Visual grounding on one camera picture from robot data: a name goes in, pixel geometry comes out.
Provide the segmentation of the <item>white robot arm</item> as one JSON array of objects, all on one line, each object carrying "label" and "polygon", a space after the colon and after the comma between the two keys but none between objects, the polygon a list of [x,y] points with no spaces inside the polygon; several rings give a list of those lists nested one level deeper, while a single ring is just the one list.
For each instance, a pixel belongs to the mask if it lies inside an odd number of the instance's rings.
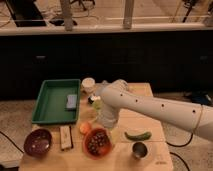
[{"label": "white robot arm", "polygon": [[102,101],[97,121],[106,128],[114,128],[120,110],[127,109],[213,142],[213,107],[136,95],[129,91],[128,83],[122,79],[99,86],[95,94]]}]

